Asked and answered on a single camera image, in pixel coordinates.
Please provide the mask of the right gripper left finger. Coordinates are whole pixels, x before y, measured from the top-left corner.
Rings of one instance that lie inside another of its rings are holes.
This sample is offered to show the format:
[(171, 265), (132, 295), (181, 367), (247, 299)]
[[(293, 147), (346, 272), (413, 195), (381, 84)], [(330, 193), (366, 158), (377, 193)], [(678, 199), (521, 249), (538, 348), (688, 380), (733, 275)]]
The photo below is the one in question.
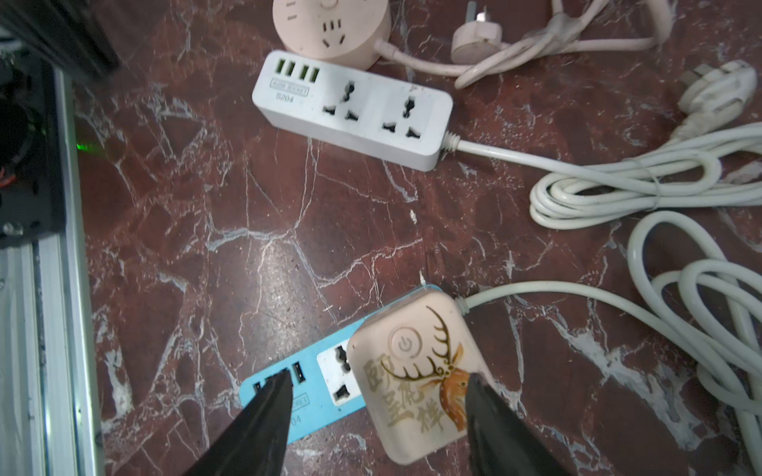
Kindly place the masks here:
[(283, 370), (269, 379), (188, 475), (279, 475), (293, 406), (293, 383)]

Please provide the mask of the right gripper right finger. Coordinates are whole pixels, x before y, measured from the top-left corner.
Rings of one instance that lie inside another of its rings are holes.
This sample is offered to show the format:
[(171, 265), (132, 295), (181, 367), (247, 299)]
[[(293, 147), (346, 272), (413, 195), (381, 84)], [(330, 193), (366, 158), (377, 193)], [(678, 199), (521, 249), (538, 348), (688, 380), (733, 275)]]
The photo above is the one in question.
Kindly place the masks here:
[(566, 475), (560, 462), (480, 374), (466, 392), (470, 471), (473, 475)]

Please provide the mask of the peach plug adapter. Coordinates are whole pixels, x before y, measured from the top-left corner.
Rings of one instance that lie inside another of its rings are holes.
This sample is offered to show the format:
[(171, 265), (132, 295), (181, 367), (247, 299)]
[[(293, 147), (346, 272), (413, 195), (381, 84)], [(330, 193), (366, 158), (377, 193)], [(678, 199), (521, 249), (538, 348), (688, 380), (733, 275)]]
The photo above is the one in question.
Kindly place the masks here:
[(465, 314), (426, 285), (369, 315), (349, 339), (348, 363), (375, 432), (399, 465), (466, 436), (470, 376), (494, 381)]

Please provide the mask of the white power strip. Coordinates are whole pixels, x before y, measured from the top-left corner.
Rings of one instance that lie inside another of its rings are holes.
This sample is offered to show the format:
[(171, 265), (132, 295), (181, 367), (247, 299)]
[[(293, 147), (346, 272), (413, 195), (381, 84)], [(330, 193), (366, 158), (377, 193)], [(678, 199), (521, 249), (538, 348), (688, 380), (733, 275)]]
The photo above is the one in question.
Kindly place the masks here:
[(252, 102), (274, 127), (430, 172), (454, 101), (446, 91), (275, 51)]

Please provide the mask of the round pink power socket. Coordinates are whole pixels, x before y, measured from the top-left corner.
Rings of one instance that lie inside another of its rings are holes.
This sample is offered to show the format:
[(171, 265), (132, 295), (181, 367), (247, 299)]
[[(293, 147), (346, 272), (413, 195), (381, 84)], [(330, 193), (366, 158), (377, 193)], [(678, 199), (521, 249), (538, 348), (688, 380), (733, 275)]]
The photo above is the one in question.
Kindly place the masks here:
[(375, 45), (392, 30), (388, 0), (275, 0), (272, 16), (287, 51), (361, 71), (377, 63)]

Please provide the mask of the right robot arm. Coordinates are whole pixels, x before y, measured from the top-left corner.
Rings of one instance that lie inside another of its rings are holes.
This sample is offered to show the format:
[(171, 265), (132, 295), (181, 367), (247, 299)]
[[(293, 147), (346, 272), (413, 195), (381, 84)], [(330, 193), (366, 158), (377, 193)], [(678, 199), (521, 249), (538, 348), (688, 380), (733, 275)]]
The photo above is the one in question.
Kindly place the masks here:
[(5, 1), (5, 22), (87, 87), (79, 183), (99, 372), (95, 448), (178, 475), (239, 413), (243, 380), (430, 278), (480, 219), (422, 174), (279, 132), (251, 93), (267, 1)]

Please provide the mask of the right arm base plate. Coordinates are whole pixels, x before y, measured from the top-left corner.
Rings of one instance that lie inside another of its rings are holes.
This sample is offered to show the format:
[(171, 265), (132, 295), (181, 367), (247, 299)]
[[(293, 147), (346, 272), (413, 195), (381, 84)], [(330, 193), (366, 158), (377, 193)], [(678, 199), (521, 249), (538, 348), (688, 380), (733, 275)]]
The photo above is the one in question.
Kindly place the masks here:
[(65, 227), (53, 68), (20, 50), (1, 55), (1, 247)]

